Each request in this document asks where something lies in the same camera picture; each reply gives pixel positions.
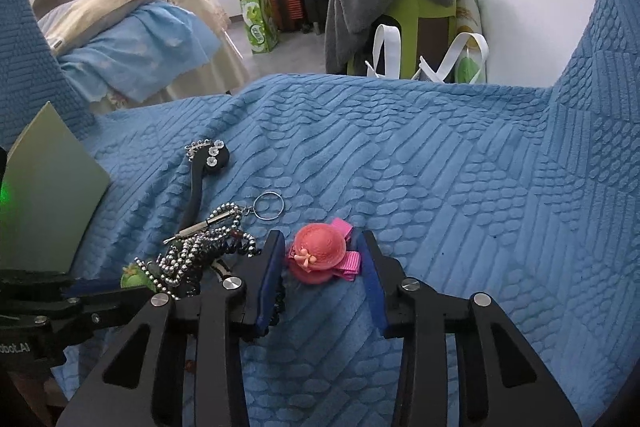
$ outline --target green shopping bag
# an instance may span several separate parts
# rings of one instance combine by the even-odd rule
[[[270,0],[240,0],[246,34],[254,53],[268,53],[278,44],[278,27]]]

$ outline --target green light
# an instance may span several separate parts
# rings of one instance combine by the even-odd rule
[[[9,189],[6,185],[0,186],[0,204],[7,204],[9,202]]]

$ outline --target gray floor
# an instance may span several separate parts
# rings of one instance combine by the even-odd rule
[[[273,51],[254,55],[244,22],[233,23],[226,32],[242,54],[252,80],[274,73],[324,73],[324,35],[281,32]]]

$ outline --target white tote bag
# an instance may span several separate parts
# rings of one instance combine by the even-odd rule
[[[442,63],[437,71],[433,71],[430,65],[423,57],[420,57],[420,68],[412,77],[412,80],[428,80],[430,82],[444,83],[445,78],[456,65],[456,61],[465,49],[466,43],[473,38],[478,43],[480,49],[481,64],[478,73],[469,81],[469,84],[476,84],[482,72],[482,68],[489,57],[489,45],[486,39],[480,33],[463,32],[458,34],[449,50],[442,59]],[[382,44],[385,45],[385,74],[376,73],[378,62],[380,61],[380,52]],[[374,66],[365,62],[367,65],[367,76],[375,78],[400,78],[400,59],[401,59],[402,43],[400,38],[400,30],[395,26],[386,26],[381,24],[376,29],[376,35],[373,41],[373,63]]]
[[[431,82],[436,82],[439,84],[443,84],[447,75],[451,72],[453,67],[456,65],[456,61],[460,54],[464,51],[466,43],[469,39],[474,39],[478,43],[478,48],[480,49],[480,65],[478,68],[478,72],[473,76],[473,78],[469,81],[469,84],[478,83],[478,78],[480,78],[480,74],[482,73],[482,68],[489,57],[489,45],[486,43],[486,39],[480,33],[467,33],[462,32],[459,33],[458,36],[453,39],[449,50],[446,55],[442,59],[442,63],[437,71],[433,71],[430,65],[427,64],[427,61],[424,60],[423,57],[420,57],[420,69],[414,74],[412,80],[430,80]]]
[[[385,45],[385,74],[378,74],[378,62],[380,61],[380,51],[382,44]],[[381,24],[376,29],[376,36],[373,39],[373,66],[365,61],[367,65],[367,76],[375,78],[400,78],[400,52],[402,45],[400,42],[400,30],[395,26]]]

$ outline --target blue gripper pad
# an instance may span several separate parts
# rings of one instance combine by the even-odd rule
[[[273,306],[275,304],[278,281],[282,274],[282,263],[284,262],[285,248],[284,236],[279,233],[276,245],[273,248],[269,266],[264,274],[262,288],[260,290],[260,313],[256,322],[260,333],[264,333],[269,326],[269,321],[273,316]]]
[[[360,252],[360,274],[367,293],[367,303],[371,312],[371,320],[382,333],[388,327],[385,313],[385,294],[380,285],[378,272],[373,264],[373,259],[366,241],[361,233],[355,238],[355,245]]]
[[[162,251],[189,197],[183,147],[220,138],[232,159],[205,181],[201,219],[277,190],[287,208],[272,226],[287,241],[341,217],[436,291],[489,293],[585,426],[640,356],[640,0],[596,0],[549,89],[287,74],[92,121],[64,96],[28,13],[28,0],[0,0],[3,143],[56,99],[112,180],[75,277],[118,279]],[[258,240],[271,228],[242,225]],[[380,337],[362,279],[286,285],[280,324],[242,347],[252,426],[388,426],[402,342]],[[54,373],[67,394],[110,334],[66,350]],[[456,378],[452,357],[452,422]]]

